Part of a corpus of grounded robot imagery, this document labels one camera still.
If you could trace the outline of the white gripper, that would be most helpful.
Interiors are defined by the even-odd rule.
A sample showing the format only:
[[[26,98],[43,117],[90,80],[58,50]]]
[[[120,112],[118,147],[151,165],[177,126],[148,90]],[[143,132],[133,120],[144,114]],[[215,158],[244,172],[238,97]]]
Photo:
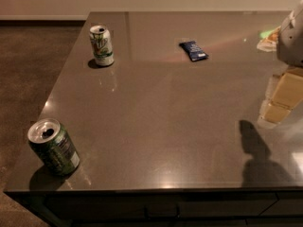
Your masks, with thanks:
[[[265,129],[281,123],[303,100],[303,0],[282,22],[276,51],[280,61],[296,67],[270,77],[258,117]]]

